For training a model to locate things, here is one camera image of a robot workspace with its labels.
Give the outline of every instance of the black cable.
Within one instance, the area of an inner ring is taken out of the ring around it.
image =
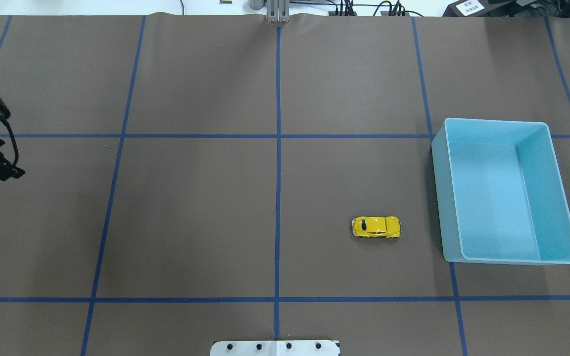
[[[337,4],[335,2],[333,2],[332,0],[327,0],[328,2],[331,2],[332,4],[335,5],[335,14],[337,15]]]
[[[349,0],[349,14],[350,16],[355,16],[355,11],[353,11],[353,0]]]
[[[410,10],[406,10],[406,11],[404,11],[404,12],[405,12],[405,13],[413,13],[413,14],[418,14],[419,16],[421,16],[421,17],[424,17],[422,14],[420,14],[420,13],[418,13],[418,12],[416,12],[416,11],[410,11]]]
[[[10,124],[7,120],[2,120],[1,122],[6,127],[8,131],[8,135],[10,136],[10,141],[12,142],[12,149],[14,150],[14,162],[12,163],[13,166],[16,166],[17,162],[19,162],[19,149],[16,147],[16,140],[14,139],[14,134],[12,133],[12,128],[10,128]]]
[[[301,5],[331,5],[331,4],[323,4],[321,2],[306,2],[306,1],[290,1],[290,4],[301,4]],[[373,4],[354,4],[353,6],[372,6],[376,7],[377,5]]]
[[[393,4],[391,2],[389,2],[388,0],[385,0],[385,1],[380,2],[380,4],[375,8],[375,11],[373,12],[373,16],[375,16],[378,13],[378,10],[380,9],[380,7],[382,7],[382,5],[385,3],[388,4],[389,11],[390,11],[390,6],[393,6]]]
[[[306,1],[290,1],[289,3],[290,3],[290,4],[300,4],[300,5],[321,5],[321,6],[323,6],[323,5],[329,5],[329,6],[335,5],[335,9],[336,9],[335,13],[336,13],[336,14],[342,14],[342,13],[344,12],[344,10],[342,10],[342,5],[343,5],[343,4],[342,4],[342,0],[340,0],[341,9],[340,9],[339,11],[337,10],[337,4],[335,4],[335,2],[333,2],[333,1],[331,1],[331,0],[327,0],[327,1],[328,1],[328,2],[331,2],[331,3],[306,2]],[[375,12],[373,13],[373,16],[375,16],[375,15],[378,13],[378,10],[380,9],[380,7],[381,7],[383,4],[385,4],[385,3],[388,4],[389,7],[391,7],[391,8],[389,9],[389,13],[390,13],[390,12],[392,11],[393,3],[389,2],[388,0],[382,1],[379,5],[373,5],[373,4],[353,4],[353,2],[351,2],[351,7],[353,7],[353,6],[373,6],[373,7],[376,8],[376,9],[375,9]],[[418,13],[418,12],[416,12],[416,11],[406,10],[406,8],[403,7],[403,6],[402,6],[402,9],[401,9],[399,12],[401,12],[401,13],[413,13],[413,14],[417,14],[418,16],[424,17],[422,14],[420,14],[420,13]]]
[[[351,0],[344,0],[344,16],[353,16]]]
[[[16,140],[14,139],[14,134],[12,133],[12,128],[10,127],[10,123],[7,120],[0,120],[2,124],[6,127],[8,131],[8,135],[10,136],[10,141],[12,142],[12,149],[14,150],[14,162],[12,163],[13,166],[16,167],[16,164],[19,162],[19,149],[16,146]]]

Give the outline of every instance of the plastic bin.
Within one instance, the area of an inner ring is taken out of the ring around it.
[[[432,142],[451,262],[570,264],[570,214],[547,124],[445,120]]]

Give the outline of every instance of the label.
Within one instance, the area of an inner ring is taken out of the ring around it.
[[[485,7],[482,6],[479,0],[468,0],[466,2],[458,4],[457,9],[461,11],[463,16],[468,16],[469,14],[473,14],[475,12],[481,11],[482,9],[485,9]]]

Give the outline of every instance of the yellow toy car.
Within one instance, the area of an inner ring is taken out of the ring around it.
[[[361,216],[351,221],[351,230],[358,237],[400,237],[402,225],[400,219],[389,217]]]

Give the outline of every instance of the table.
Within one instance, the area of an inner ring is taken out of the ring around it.
[[[547,122],[570,205],[568,19],[0,16],[0,95],[0,354],[570,354],[570,266],[443,259],[429,146]]]
[[[323,3],[326,0],[309,1],[310,3]],[[378,2],[360,1],[358,4],[378,4]],[[406,9],[417,11],[423,16],[441,16],[449,4],[449,0],[404,0],[402,4]],[[185,12],[195,14],[265,14],[265,8],[253,10],[247,6],[247,0],[233,0],[232,4],[219,4],[218,0],[184,0]],[[375,7],[356,6],[357,13],[362,16],[373,14]],[[311,13],[326,15],[332,11],[331,6],[311,6],[304,4],[291,4],[290,13]],[[34,0],[0,0],[0,14],[25,15],[71,15],[71,14],[152,14],[165,12],[181,14],[182,8],[179,0],[78,0],[76,2],[55,1],[37,2]]]

